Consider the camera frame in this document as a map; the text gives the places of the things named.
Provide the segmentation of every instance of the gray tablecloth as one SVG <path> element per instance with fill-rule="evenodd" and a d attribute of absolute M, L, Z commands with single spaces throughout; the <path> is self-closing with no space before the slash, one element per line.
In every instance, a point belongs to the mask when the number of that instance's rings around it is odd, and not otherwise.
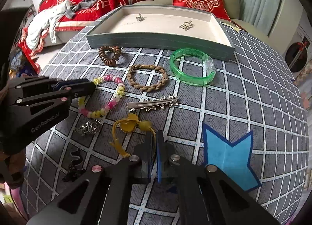
<path fill-rule="evenodd" d="M 292 74 L 283 58 L 269 46 L 246 32 L 236 32 L 225 26 L 236 47 L 236 62 L 214 60 L 217 69 L 212 83 L 204 87 L 186 85 L 173 77 L 169 68 L 172 51 L 147 48 L 123 48 L 117 67 L 103 65 L 98 50 L 91 49 L 84 28 L 55 55 L 42 74 L 62 79 L 88 78 L 114 74 L 125 81 L 126 94 L 105 118 L 102 130 L 95 136 L 82 137 L 74 131 L 86 119 L 78 114 L 77 100 L 70 108 L 70 116 L 39 137 L 27 147 L 27 162 L 22 199 L 27 212 L 33 216 L 69 183 L 63 183 L 72 150 L 81 148 L 83 167 L 95 164 L 109 166 L 121 157 L 109 145 L 114 121 L 127 115 L 126 103 L 148 97 L 179 96 L 180 105 L 156 111 L 140 111 L 141 120 L 150 120 L 156 130 L 164 130 L 164 138 L 178 153 L 194 164 L 203 162 L 202 121 L 230 141 L 236 141 L 253 129 L 254 143 L 251 167 L 262 182 L 262 187 L 250 195 L 282 224 L 298 206 L 305 170 L 308 164 L 308 128 L 298 89 L 292 84 Z M 164 66 L 169 81 L 160 91 L 140 92 L 129 86 L 126 70 L 132 64 Z M 202 76 L 200 60 L 185 57 L 177 62 L 183 72 Z M 140 84 L 157 83 L 160 74 L 140 70 L 135 73 Z M 104 83 L 96 88 L 87 109 L 99 109 L 112 96 L 116 84 Z M 142 142 L 139 131 L 132 134 L 118 132 L 127 152 Z M 129 207 L 128 224 L 179 223 L 178 200 L 171 187 L 154 181 L 147 187 L 134 185 Z"/>

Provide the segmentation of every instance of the silver hair clip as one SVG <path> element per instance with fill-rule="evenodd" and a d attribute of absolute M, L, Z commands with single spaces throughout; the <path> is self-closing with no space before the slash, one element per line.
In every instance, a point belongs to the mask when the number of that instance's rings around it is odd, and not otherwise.
<path fill-rule="evenodd" d="M 138 17 L 136 18 L 139 22 L 144 20 L 144 17 L 141 16 L 141 13 L 138 14 Z"/>
<path fill-rule="evenodd" d="M 96 134 L 101 129 L 101 122 L 95 119 L 82 124 L 79 128 L 75 128 L 76 132 L 80 133 L 82 136 L 86 134 Z"/>
<path fill-rule="evenodd" d="M 139 109 L 146 109 L 146 111 L 156 110 L 156 107 L 160 107 L 162 110 L 164 110 L 165 105 L 168 105 L 170 108 L 173 105 L 179 105 L 177 100 L 177 96 L 173 96 L 170 94 L 168 98 L 163 96 L 162 98 L 156 98 L 156 100 L 149 100 L 144 102 L 129 102 L 127 103 L 127 108 L 129 109 L 129 112 L 133 112 Z"/>
<path fill-rule="evenodd" d="M 179 28 L 182 28 L 185 30 L 188 30 L 189 28 L 192 28 L 192 27 L 193 27 L 192 21 L 185 22 L 179 26 Z"/>

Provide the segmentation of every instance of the silver screw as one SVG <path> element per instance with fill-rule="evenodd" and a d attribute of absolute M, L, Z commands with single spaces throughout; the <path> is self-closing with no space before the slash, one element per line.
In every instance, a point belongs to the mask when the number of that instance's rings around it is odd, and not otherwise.
<path fill-rule="evenodd" d="M 207 166 L 207 170 L 208 170 L 209 172 L 216 172 L 216 171 L 217 171 L 217 167 L 214 166 L 214 165 L 208 165 L 208 166 Z"/>
<path fill-rule="evenodd" d="M 172 161 L 178 161 L 180 159 L 180 156 L 178 154 L 173 154 L 170 156 L 170 159 Z"/>
<path fill-rule="evenodd" d="M 137 155 L 132 155 L 132 156 L 129 157 L 129 160 L 131 162 L 136 162 L 136 161 L 138 161 L 138 159 L 139 159 L 139 157 Z"/>
<path fill-rule="evenodd" d="M 102 167 L 100 166 L 100 165 L 94 165 L 93 167 L 92 167 L 92 171 L 94 172 L 94 173 L 98 173 L 98 172 L 100 172 L 102 170 Z"/>

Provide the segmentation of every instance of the green bangle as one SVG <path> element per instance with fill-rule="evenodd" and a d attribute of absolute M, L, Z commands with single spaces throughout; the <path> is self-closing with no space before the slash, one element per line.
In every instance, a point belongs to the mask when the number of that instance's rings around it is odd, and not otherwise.
<path fill-rule="evenodd" d="M 174 61 L 176 59 L 181 58 L 182 56 L 193 56 L 193 57 L 201 59 L 206 65 L 206 72 L 208 72 L 208 75 L 206 77 L 193 77 L 180 71 L 174 64 Z M 210 65 L 210 69 L 212 69 L 212 71 L 210 72 L 207 71 L 209 64 L 212 64 Z M 214 76 L 216 75 L 216 71 L 215 71 L 211 57 L 208 56 L 206 53 L 203 53 L 200 50 L 189 49 L 189 48 L 179 49 L 179 50 L 176 50 L 174 53 L 172 53 L 172 55 L 170 56 L 170 70 L 175 75 L 175 77 L 177 77 L 180 81 L 185 82 L 190 85 L 194 85 L 194 86 L 206 85 L 207 83 L 211 82 Z"/>

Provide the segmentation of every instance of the blue paper arrow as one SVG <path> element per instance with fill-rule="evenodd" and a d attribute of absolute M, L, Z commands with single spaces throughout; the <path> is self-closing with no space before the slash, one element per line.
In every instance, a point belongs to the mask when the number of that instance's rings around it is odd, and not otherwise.
<path fill-rule="evenodd" d="M 202 129 L 205 165 L 216 165 L 244 191 L 251 191 L 261 186 L 250 167 L 253 131 L 232 143 L 204 122 Z"/>

